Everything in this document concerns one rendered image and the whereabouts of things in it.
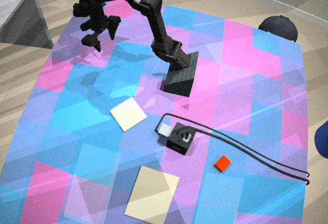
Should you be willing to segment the orange-red rectangular block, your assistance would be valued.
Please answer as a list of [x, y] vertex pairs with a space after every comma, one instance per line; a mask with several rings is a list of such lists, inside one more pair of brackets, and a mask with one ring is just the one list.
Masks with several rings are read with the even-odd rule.
[[219, 171], [223, 172], [225, 168], [229, 166], [231, 162], [223, 155], [215, 164], [214, 167]]

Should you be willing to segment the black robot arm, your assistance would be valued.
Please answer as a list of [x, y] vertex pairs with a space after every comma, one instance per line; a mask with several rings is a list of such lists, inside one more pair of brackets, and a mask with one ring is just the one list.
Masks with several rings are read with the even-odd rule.
[[[110, 1], [115, 0], [79, 0], [79, 3], [73, 5], [73, 15], [74, 17], [90, 16], [92, 20], [98, 19], [104, 15], [105, 2]], [[139, 3], [135, 0], [125, 1], [147, 17], [154, 37], [151, 48], [156, 57], [166, 63], [173, 63], [176, 71], [190, 67], [191, 54], [186, 55], [181, 49], [182, 43], [167, 35], [161, 15], [162, 0], [141, 0]], [[82, 31], [94, 30], [89, 20], [80, 25]]]

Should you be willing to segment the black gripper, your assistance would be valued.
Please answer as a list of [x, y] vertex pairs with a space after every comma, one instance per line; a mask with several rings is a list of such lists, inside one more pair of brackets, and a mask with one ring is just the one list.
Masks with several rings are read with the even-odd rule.
[[94, 33], [87, 34], [84, 38], [82, 38], [81, 42], [84, 46], [95, 47], [98, 52], [101, 51], [100, 41], [98, 41], [97, 37], [104, 32], [105, 29], [108, 29], [111, 40], [114, 40], [114, 36], [117, 30], [119, 23], [121, 22], [121, 17], [110, 15], [103, 15], [102, 17], [92, 20], [89, 20], [92, 23]]

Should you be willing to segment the black cable with white plug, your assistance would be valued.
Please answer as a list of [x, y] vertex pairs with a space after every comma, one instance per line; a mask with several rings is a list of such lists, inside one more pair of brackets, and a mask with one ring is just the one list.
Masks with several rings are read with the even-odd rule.
[[[165, 114], [162, 116], [160, 122], [158, 123], [157, 127], [156, 127], [155, 130], [154, 130], [155, 132], [158, 132], [158, 135], [159, 135], [159, 136], [161, 136], [162, 138], [164, 138], [164, 139], [166, 139], [166, 140], [169, 138], [169, 136], [170, 136], [170, 134], [171, 134], [173, 128], [163, 123], [162, 126], [160, 127], [160, 129], [157, 130], [158, 126], [160, 125], [160, 123], [161, 123], [161, 121], [162, 121], [162, 119], [164, 118], [165, 115], [172, 115], [172, 116], [175, 116], [175, 117], [178, 117], [178, 118], [181, 118], [181, 119], [184, 119], [184, 120], [190, 121], [190, 122], [192, 122], [192, 123], [195, 123], [195, 124], [197, 124], [197, 125], [201, 125], [201, 126], [207, 127], [207, 128], [209, 128], [209, 129], [211, 129], [211, 130], [213, 130], [213, 131], [215, 131], [215, 132], [217, 132], [217, 133], [220, 133], [220, 134], [222, 134], [222, 135], [224, 135], [224, 136], [226, 136], [226, 137], [232, 139], [233, 141], [236, 141], [237, 143], [239, 143], [239, 144], [245, 146], [244, 144], [240, 143], [239, 141], [237, 141], [237, 140], [231, 138], [230, 136], [225, 135], [225, 134], [222, 133], [222, 132], [218, 132], [217, 130], [215, 130], [215, 129], [209, 127], [209, 126], [202, 125], [202, 124], [200, 124], [200, 123], [194, 122], [194, 121], [192, 121], [192, 120], [189, 120], [189, 119], [186, 119], [186, 118], [183, 118], [183, 117], [180, 117], [180, 116], [177, 116], [177, 115], [171, 114], [171, 113], [165, 113]], [[290, 169], [293, 169], [293, 170], [297, 170], [297, 171], [300, 171], [300, 172], [307, 173], [307, 174], [308, 174], [307, 177], [310, 176], [310, 174], [309, 174], [308, 172], [301, 171], [301, 170], [298, 170], [298, 169], [295, 169], [295, 168], [289, 167], [289, 166], [287, 166], [287, 165], [284, 165], [284, 164], [278, 163], [277, 161], [274, 161], [274, 160], [272, 160], [272, 159], [270, 159], [270, 158], [268, 158], [268, 157], [262, 155], [261, 153], [256, 152], [255, 150], [249, 148], [248, 146], [245, 146], [245, 147], [248, 148], [248, 149], [250, 149], [250, 150], [252, 150], [252, 151], [254, 151], [255, 153], [257, 153], [257, 154], [259, 154], [259, 155], [265, 157], [266, 159], [269, 159], [269, 160], [271, 160], [271, 161], [277, 163], [277, 164], [280, 164], [280, 165], [282, 165], [282, 166], [285, 166], [285, 167], [290, 168]]]

